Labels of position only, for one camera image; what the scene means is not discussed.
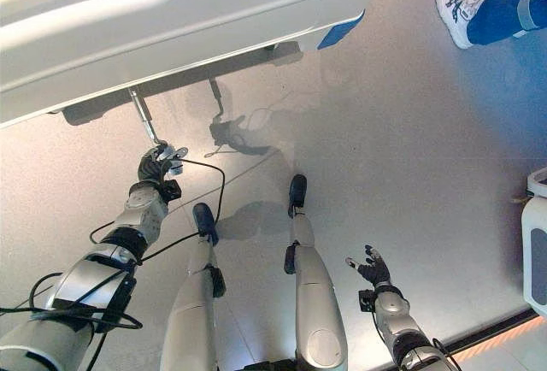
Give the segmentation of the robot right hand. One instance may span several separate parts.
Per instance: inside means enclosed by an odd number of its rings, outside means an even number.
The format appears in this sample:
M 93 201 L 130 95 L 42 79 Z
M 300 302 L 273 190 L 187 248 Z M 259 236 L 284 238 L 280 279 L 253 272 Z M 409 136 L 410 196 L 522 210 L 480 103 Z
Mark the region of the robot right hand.
M 374 288 L 390 285 L 390 271 L 381 254 L 370 244 L 364 245 L 364 254 L 364 263 L 359 263 L 350 256 L 345 258 L 345 263 L 357 271 Z

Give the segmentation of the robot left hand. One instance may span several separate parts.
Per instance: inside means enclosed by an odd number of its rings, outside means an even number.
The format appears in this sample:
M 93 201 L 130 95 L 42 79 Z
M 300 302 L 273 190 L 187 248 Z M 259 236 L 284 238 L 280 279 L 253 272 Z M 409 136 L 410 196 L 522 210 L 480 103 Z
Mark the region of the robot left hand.
M 172 145 L 162 141 L 141 158 L 138 166 L 138 180 L 155 181 L 158 185 L 162 185 L 168 174 L 176 176 L 182 173 L 182 160 L 187 153 L 186 147 L 176 150 Z

